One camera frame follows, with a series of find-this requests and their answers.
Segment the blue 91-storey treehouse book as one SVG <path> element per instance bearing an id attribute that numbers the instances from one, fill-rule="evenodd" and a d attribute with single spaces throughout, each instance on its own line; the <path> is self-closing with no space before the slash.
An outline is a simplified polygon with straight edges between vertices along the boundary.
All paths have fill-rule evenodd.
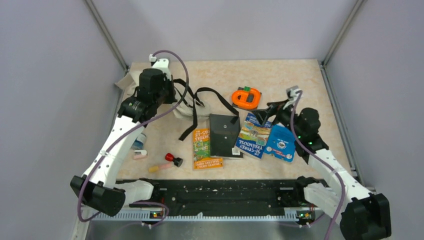
<path id="1" fill-rule="evenodd" d="M 248 113 L 241 125 L 234 147 L 244 154 L 260 160 L 265 152 L 271 129 L 270 121 L 261 125 L 253 113 Z"/>

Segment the beige canvas student bag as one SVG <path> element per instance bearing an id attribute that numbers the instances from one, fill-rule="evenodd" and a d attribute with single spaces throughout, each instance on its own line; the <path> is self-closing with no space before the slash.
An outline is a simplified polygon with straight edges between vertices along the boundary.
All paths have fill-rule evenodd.
<path id="1" fill-rule="evenodd" d="M 134 93 L 135 87 L 138 85 L 135 80 L 136 73 L 141 73 L 141 71 L 130 71 L 127 73 L 121 80 L 115 82 L 115 85 L 121 89 L 125 90 L 128 87 L 131 87 L 132 93 Z M 188 86 L 188 84 L 181 78 L 176 78 L 173 80 L 173 83 L 180 84 L 183 87 L 188 87 L 189 97 L 184 96 L 184 99 L 180 105 L 178 105 L 174 110 L 174 115 L 179 119 L 193 120 L 192 125 L 187 128 L 179 137 L 180 141 L 185 140 L 190 133 L 192 133 L 195 128 L 198 126 L 198 122 L 207 120 L 211 114 L 210 106 L 205 101 L 201 101 L 198 94 L 203 92 L 214 93 L 218 100 L 226 109 L 228 109 L 235 116 L 239 117 L 240 113 L 235 109 L 218 91 L 210 87 L 200 87 L 193 92 L 193 90 Z"/>

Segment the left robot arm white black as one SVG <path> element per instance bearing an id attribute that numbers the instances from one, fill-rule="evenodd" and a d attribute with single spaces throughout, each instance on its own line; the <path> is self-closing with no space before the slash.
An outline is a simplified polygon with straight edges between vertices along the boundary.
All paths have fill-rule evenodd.
<path id="1" fill-rule="evenodd" d="M 152 66 L 139 75 L 139 85 L 125 99 L 117 112 L 112 130 L 90 167 L 75 175 L 70 187 L 83 205 L 115 216 L 125 205 L 143 201 L 154 207 L 160 193 L 145 180 L 117 184 L 116 179 L 131 146 L 149 123 L 163 117 L 157 114 L 163 104 L 176 101 L 171 72 L 166 66 Z"/>

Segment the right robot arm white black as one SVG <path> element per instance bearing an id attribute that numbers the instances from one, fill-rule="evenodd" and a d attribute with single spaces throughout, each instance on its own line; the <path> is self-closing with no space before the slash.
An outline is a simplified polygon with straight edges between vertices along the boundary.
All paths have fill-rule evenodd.
<path id="1" fill-rule="evenodd" d="M 336 159 L 319 134 L 319 112 L 306 107 L 295 113 L 288 100 L 270 102 L 266 109 L 253 110 L 260 124 L 275 117 L 295 134 L 295 151 L 308 166 L 323 177 L 326 185 L 312 177 L 299 177 L 293 200 L 299 206 L 309 203 L 331 217 L 346 240 L 382 240 L 392 235 L 389 200 L 361 185 Z"/>

